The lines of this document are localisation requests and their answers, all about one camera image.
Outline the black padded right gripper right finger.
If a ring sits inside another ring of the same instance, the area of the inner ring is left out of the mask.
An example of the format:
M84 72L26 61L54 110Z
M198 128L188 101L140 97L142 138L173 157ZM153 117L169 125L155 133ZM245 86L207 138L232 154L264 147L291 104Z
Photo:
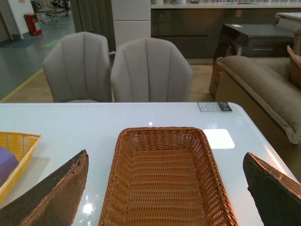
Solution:
M243 159L248 190L265 226L301 224L301 184L253 153Z

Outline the brown padded right gripper left finger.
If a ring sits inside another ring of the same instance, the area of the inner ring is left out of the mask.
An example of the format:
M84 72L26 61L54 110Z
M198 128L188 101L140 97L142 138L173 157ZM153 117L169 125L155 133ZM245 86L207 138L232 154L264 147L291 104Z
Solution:
M26 193L1 208L2 226L70 226L86 186L89 156L80 151Z

